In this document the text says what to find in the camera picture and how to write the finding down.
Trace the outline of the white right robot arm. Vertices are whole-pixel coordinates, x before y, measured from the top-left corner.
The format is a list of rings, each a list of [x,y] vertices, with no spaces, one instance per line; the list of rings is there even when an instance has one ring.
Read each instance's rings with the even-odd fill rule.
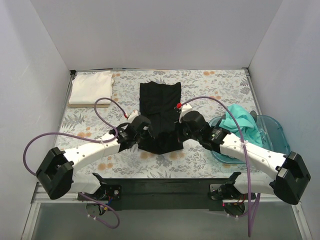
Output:
[[[192,139],[202,147],[222,155],[249,163],[262,173],[248,177],[234,172],[227,181],[213,190],[218,200],[235,200],[251,193],[275,195],[291,205],[297,205],[311,180],[311,175],[300,154],[283,154],[243,143],[234,133],[219,126],[210,126],[195,110],[180,110],[177,124],[178,140]]]

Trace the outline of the black t-shirt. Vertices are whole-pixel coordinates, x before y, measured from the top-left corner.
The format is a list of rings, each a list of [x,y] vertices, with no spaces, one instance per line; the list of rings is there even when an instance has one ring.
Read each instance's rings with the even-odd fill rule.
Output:
[[[181,102],[181,93],[180,82],[173,85],[153,81],[140,84],[139,111],[150,120],[152,137],[142,140],[139,149],[156,155],[183,149],[176,133],[180,114],[175,109]]]

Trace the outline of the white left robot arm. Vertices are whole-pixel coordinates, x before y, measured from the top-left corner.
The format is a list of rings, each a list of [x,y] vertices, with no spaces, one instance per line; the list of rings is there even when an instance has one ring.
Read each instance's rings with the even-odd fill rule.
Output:
[[[54,147],[48,151],[36,171],[36,177],[51,200],[68,192],[90,194],[95,200],[106,196],[106,183],[97,174],[80,174],[82,168],[91,163],[132,148],[149,134],[151,121],[143,115],[133,113],[129,122],[120,124],[115,132],[103,135],[97,142],[60,150]]]

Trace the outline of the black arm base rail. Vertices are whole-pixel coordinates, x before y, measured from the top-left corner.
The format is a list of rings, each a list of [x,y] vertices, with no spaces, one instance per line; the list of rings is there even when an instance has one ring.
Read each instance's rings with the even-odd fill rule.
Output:
[[[105,178],[98,193],[86,194],[121,210],[210,210],[223,211],[221,199],[212,192],[227,178]]]

